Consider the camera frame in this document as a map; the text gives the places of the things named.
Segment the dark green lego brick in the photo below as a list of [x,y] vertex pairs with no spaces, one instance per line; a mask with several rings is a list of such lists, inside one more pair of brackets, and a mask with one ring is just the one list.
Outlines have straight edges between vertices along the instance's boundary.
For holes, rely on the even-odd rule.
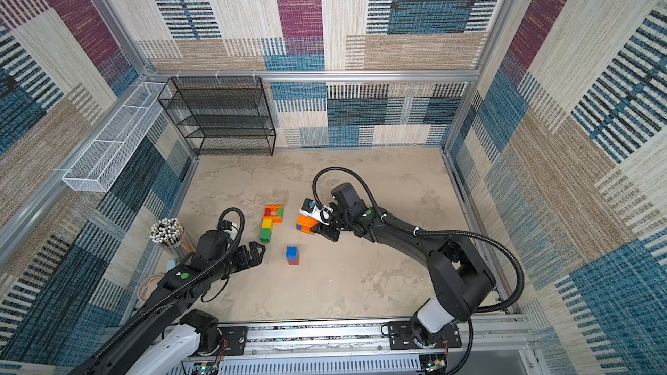
[[260,241],[261,243],[270,243],[272,239],[272,229],[271,228],[263,228],[260,233]]

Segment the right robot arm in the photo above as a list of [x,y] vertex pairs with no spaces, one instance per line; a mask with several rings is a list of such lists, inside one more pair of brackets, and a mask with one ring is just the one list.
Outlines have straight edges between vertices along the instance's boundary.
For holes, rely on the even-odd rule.
[[411,317],[420,347],[431,347],[444,326],[469,319],[495,288],[493,273],[467,237],[418,236],[415,227],[387,210],[367,206],[347,182],[335,187],[332,196],[333,219],[322,235],[337,241],[341,231],[350,231],[404,253],[428,270],[434,296]]

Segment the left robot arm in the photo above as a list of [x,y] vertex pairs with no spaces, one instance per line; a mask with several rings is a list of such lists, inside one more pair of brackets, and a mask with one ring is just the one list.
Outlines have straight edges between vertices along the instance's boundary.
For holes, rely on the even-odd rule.
[[186,317],[183,328],[196,335],[191,352],[215,352],[220,343],[218,319],[189,309],[212,284],[262,264],[266,247],[226,230],[210,230],[194,253],[168,271],[139,311],[72,374],[128,374],[168,326]]

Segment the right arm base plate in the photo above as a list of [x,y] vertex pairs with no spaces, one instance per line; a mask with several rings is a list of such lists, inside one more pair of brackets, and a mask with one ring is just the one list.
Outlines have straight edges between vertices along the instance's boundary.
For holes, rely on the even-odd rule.
[[447,324],[430,333],[418,321],[393,320],[383,324],[380,333],[389,339],[392,350],[460,348],[458,326]]

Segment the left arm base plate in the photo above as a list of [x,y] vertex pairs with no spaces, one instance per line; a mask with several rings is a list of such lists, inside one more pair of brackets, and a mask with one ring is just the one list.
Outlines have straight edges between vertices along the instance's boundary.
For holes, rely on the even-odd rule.
[[221,358],[243,356],[247,343],[247,326],[219,326]]

